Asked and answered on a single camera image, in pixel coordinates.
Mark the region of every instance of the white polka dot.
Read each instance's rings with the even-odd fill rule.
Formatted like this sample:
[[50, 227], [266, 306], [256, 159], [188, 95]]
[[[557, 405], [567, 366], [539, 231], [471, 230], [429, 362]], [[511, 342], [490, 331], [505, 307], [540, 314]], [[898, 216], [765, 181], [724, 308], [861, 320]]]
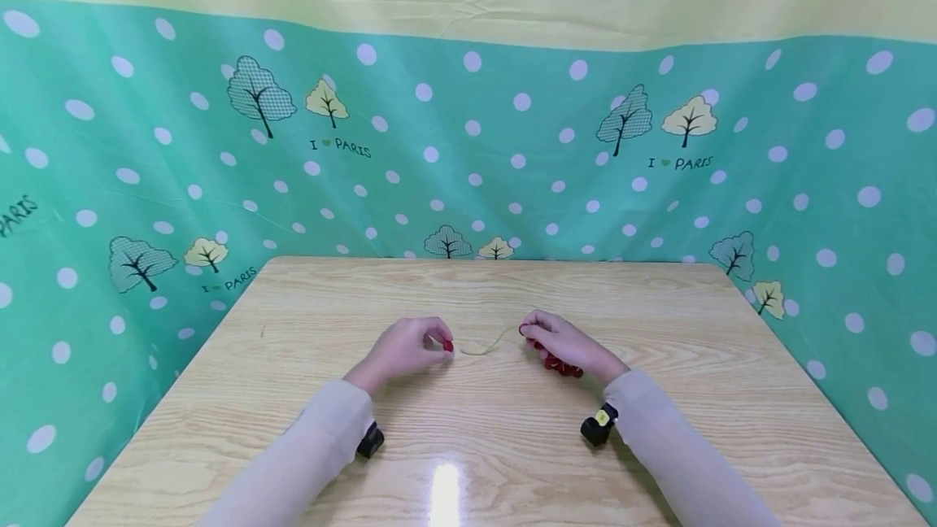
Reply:
[[797, 194], [794, 196], [794, 209], [798, 212], [805, 211], [809, 203], [810, 198], [807, 194]]
[[117, 170], [116, 175], [118, 180], [129, 185], [137, 185], [137, 183], [140, 183], [140, 176], [133, 169], [120, 168]]
[[36, 431], [33, 431], [33, 434], [29, 436], [29, 441], [26, 442], [26, 451], [30, 454], [38, 454], [53, 445], [54, 441], [55, 426], [44, 425]]
[[280, 51], [283, 49], [285, 41], [283, 40], [283, 35], [281, 35], [277, 30], [268, 28], [264, 32], [264, 42], [267, 44], [267, 47], [270, 47], [273, 51]]
[[787, 149], [784, 149], [783, 146], [772, 146], [771, 150], [767, 152], [767, 158], [775, 163], [781, 163], [784, 159], [787, 159]]
[[72, 347], [68, 342], [60, 341], [53, 345], [53, 361], [55, 364], [64, 364], [72, 358]]
[[794, 89], [794, 99], [797, 102], [807, 102], [817, 95], [817, 85], [812, 82], [806, 82], [797, 85]]
[[101, 390], [101, 399], [104, 399], [104, 403], [111, 403], [113, 399], [117, 398], [117, 385], [115, 383], [107, 383], [104, 386], [104, 389]]
[[192, 92], [192, 94], [189, 95], [189, 100], [192, 101], [193, 106], [199, 110], [208, 110], [208, 99], [198, 92]]
[[472, 73], [482, 69], [482, 57], [474, 51], [469, 51], [462, 58], [462, 64]]
[[94, 223], [97, 223], [98, 214], [92, 212], [90, 209], [82, 209], [82, 211], [75, 214], [75, 221], [79, 226], [90, 229], [91, 226], [94, 226]]
[[71, 289], [75, 285], [78, 285], [78, 273], [75, 273], [75, 269], [73, 268], [60, 268], [58, 273], [55, 274], [55, 280], [63, 289]]
[[846, 133], [842, 128], [833, 128], [826, 134], [827, 149], [839, 149], [846, 141]]
[[521, 112], [526, 112], [530, 109], [530, 96], [520, 92], [517, 96], [514, 96], [514, 108]]
[[433, 88], [430, 84], [417, 84], [416, 98], [420, 102], [429, 102], [433, 99]]
[[710, 107], [715, 107], [719, 103], [719, 90], [713, 88], [703, 90], [703, 102], [709, 104]]
[[899, 252], [893, 252], [893, 254], [888, 255], [886, 262], [884, 262], [884, 267], [889, 275], [900, 275], [904, 273], [904, 256], [900, 255]]
[[877, 76], [891, 66], [893, 59], [894, 57], [890, 51], [879, 51], [874, 54], [873, 57], [869, 58], [868, 63], [865, 63], [865, 71], [871, 73], [873, 76]]
[[856, 199], [859, 201], [859, 205], [863, 207], [876, 207], [882, 201], [882, 193], [879, 192], [878, 188], [868, 185], [859, 189]]
[[361, 44], [358, 46], [358, 60], [364, 65], [374, 65], [375, 61], [377, 61], [377, 52], [374, 50], [374, 47], [368, 44]]
[[586, 77], [588, 73], [588, 64], [585, 59], [576, 59], [573, 61], [573, 65], [569, 66], [569, 77], [572, 77], [575, 81]]
[[153, 223], [153, 230], [159, 233], [172, 233], [175, 229], [167, 221], [156, 221]]
[[119, 73], [120, 76], [133, 76], [133, 64], [131, 64], [127, 59], [124, 59], [120, 56], [112, 57], [111, 66], [113, 69], [115, 69], [115, 72]]
[[817, 252], [817, 262], [820, 267], [833, 267], [836, 264], [836, 252], [830, 249], [822, 249]]
[[930, 503], [935, 500], [935, 494], [933, 494], [930, 484], [927, 484], [927, 481], [924, 478], [920, 478], [917, 474], [908, 474], [908, 476], [904, 478], [904, 483], [908, 487], [908, 491], [911, 492], [911, 495], [921, 503]]
[[869, 390], [869, 404], [879, 411], [888, 409], [888, 396], [881, 387], [871, 387]]
[[170, 22], [166, 21], [164, 18], [158, 18], [156, 20], [156, 30], [159, 34], [163, 36], [164, 39], [172, 41], [175, 39], [175, 29], [172, 28]]
[[809, 372], [811, 377], [819, 381], [826, 378], [826, 367], [822, 366], [822, 362], [819, 360], [810, 360], [807, 362], [807, 372]]
[[775, 49], [772, 51], [769, 57], [765, 60], [765, 70], [770, 70], [778, 64], [778, 59], [781, 59], [781, 49]]
[[660, 73], [661, 76], [666, 76], [671, 70], [673, 70], [673, 56], [667, 56], [661, 59], [660, 65], [657, 66], [658, 73]]
[[33, 38], [39, 34], [39, 23], [32, 16], [20, 13], [20, 11], [6, 11], [2, 14], [2, 22], [21, 37]]
[[111, 334], [116, 334], [120, 336], [124, 333], [124, 330], [127, 329], [127, 322], [124, 322], [124, 318], [121, 316], [113, 316], [111, 318]]
[[920, 108], [908, 116], [908, 131], [912, 133], [923, 133], [933, 126], [937, 119], [937, 112], [932, 108]]
[[24, 151], [26, 156], [26, 161], [29, 162], [36, 169], [44, 169], [46, 165], [49, 164], [49, 156], [45, 155], [45, 152], [38, 149], [27, 149]]
[[911, 347], [919, 355], [932, 356], [937, 353], [937, 340], [930, 332], [918, 330], [911, 335]]

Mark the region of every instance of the teal fabric backdrop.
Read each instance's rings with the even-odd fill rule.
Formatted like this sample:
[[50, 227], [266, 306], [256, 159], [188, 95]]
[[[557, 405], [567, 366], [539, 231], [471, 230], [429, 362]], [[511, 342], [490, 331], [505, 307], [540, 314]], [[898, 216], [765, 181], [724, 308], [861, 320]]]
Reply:
[[937, 520], [934, 46], [0, 13], [0, 525], [62, 525], [276, 255], [720, 264]]

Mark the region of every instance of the person's right hand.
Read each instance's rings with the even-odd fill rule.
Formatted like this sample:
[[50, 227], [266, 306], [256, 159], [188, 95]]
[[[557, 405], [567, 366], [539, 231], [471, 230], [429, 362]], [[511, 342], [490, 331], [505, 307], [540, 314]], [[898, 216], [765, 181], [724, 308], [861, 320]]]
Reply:
[[528, 347], [536, 350], [541, 360], [546, 359], [547, 354], [553, 354], [557, 359], [594, 374], [603, 385], [630, 370], [609, 349], [554, 313], [532, 311], [518, 330], [528, 338]]

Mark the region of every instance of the beige sleeve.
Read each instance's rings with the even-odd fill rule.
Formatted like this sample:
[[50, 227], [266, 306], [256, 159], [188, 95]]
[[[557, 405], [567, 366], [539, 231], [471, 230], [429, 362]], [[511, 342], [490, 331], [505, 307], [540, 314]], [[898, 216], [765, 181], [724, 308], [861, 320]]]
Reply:
[[295, 527], [354, 459], [372, 418], [368, 393], [331, 381], [283, 435], [224, 489], [201, 527]]
[[633, 370], [612, 381], [605, 400], [618, 410], [618, 433], [654, 477], [680, 525], [781, 524], [645, 372]]

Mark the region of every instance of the tree print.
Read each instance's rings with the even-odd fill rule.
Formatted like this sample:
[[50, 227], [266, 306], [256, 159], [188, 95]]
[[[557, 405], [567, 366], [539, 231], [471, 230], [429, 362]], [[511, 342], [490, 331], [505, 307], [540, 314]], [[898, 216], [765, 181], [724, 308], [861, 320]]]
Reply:
[[289, 119], [296, 113], [290, 92], [280, 88], [270, 70], [261, 68], [250, 56], [237, 60], [234, 76], [228, 80], [228, 98], [234, 110], [264, 122], [267, 138], [273, 138], [271, 122]]
[[489, 242], [478, 250], [479, 256], [483, 256], [486, 259], [494, 259], [495, 261], [506, 259], [513, 254], [514, 250], [511, 248], [511, 245], [501, 237], [494, 237], [492, 242]]
[[228, 258], [228, 247], [218, 244], [215, 240], [208, 238], [197, 238], [192, 243], [192, 248], [186, 251], [181, 257], [186, 264], [193, 267], [211, 267], [218, 273], [217, 264]]
[[713, 107], [705, 103], [702, 96], [694, 96], [683, 104], [683, 107], [667, 116], [660, 127], [667, 133], [682, 135], [682, 148], [686, 149], [686, 141], [690, 139], [691, 134], [693, 137], [700, 137], [702, 134], [712, 133], [716, 130], [716, 122]]
[[325, 82], [325, 79], [320, 79], [316, 87], [306, 96], [306, 109], [313, 114], [328, 116], [332, 120], [332, 128], [335, 128], [335, 119], [349, 118], [349, 111], [345, 108], [345, 104], [338, 100], [335, 90]]
[[473, 253], [473, 248], [449, 224], [439, 226], [439, 230], [431, 233], [425, 239], [423, 248], [432, 255], [444, 256], [451, 259], [454, 256], [465, 256]]
[[723, 238], [709, 249], [709, 256], [726, 268], [726, 275], [735, 275], [742, 281], [751, 281], [756, 272], [754, 255], [754, 235], [747, 230], [736, 237]]
[[784, 319], [784, 293], [781, 291], [781, 281], [758, 281], [752, 291], [756, 294], [758, 316], [767, 311], [779, 320]]
[[111, 281], [120, 293], [127, 293], [141, 281], [150, 291], [156, 291], [153, 278], [178, 262], [167, 251], [155, 249], [143, 240], [127, 237], [111, 240]]
[[614, 142], [615, 152], [612, 157], [617, 157], [622, 140], [641, 137], [652, 130], [652, 118], [652, 112], [647, 109], [647, 94], [643, 91], [643, 84], [638, 84], [620, 106], [605, 116], [595, 137], [604, 143]]

